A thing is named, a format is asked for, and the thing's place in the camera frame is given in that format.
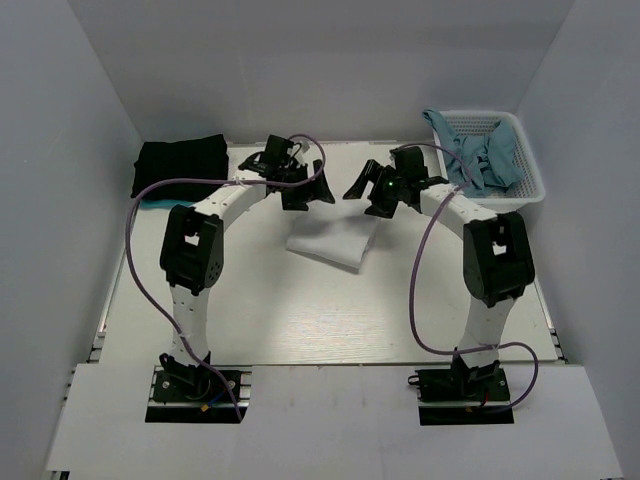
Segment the white t shirt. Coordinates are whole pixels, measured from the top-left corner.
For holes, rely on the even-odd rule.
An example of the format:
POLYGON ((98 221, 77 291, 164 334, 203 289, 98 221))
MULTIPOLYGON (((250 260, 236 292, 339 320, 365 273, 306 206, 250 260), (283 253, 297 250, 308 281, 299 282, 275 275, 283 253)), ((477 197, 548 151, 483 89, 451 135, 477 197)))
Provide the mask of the white t shirt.
POLYGON ((311 211, 293 222, 286 249, 358 273, 380 223, 350 209, 311 211))

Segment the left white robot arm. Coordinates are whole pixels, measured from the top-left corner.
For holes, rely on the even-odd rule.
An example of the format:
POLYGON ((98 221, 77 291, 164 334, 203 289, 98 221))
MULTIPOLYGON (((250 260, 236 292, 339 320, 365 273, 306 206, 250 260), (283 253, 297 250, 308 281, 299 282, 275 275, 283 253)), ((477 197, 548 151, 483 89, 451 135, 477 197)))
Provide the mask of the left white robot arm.
POLYGON ((307 211, 314 200, 333 204, 323 167, 322 160, 315 160, 309 175, 296 159, 276 169, 246 160, 230 185, 191 207, 171 209, 160 267, 170 287, 176 330, 171 350, 160 356, 160 363, 188 398, 202 398, 211 387, 207 306, 223 270, 225 230, 272 192, 281 194, 284 210, 307 211))

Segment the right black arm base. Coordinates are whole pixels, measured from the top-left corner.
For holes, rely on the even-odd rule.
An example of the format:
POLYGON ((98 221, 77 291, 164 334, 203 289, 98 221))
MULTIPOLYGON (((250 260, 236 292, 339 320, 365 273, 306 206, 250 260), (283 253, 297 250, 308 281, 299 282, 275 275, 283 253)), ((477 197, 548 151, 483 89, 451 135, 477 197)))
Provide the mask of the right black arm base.
POLYGON ((514 423, 511 395, 506 374, 499 368, 496 376, 462 393, 449 369, 416 370, 407 378, 417 390, 421 426, 511 425, 514 423))

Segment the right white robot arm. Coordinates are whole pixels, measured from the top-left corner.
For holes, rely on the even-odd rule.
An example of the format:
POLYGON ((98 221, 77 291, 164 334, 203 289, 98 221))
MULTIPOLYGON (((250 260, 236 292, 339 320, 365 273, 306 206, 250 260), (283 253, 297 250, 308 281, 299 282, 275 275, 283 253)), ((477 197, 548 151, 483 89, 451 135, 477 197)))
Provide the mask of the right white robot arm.
POLYGON ((452 362, 445 386, 466 399, 485 393, 497 378, 507 318, 535 278, 522 216, 477 204, 415 161, 383 166, 369 160, 343 197, 367 197, 366 214, 385 219, 404 203, 429 217, 429 229, 441 224, 461 239, 462 275, 471 300, 462 338, 448 354, 452 362))

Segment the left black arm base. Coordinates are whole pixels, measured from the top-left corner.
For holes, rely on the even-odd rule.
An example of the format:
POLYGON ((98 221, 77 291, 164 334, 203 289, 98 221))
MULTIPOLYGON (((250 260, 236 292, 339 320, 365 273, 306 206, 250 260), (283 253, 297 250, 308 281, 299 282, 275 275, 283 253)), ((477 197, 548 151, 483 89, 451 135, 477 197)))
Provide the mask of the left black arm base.
POLYGON ((191 388, 156 366, 146 407, 148 424, 237 425, 241 419, 223 382, 209 375, 191 388))

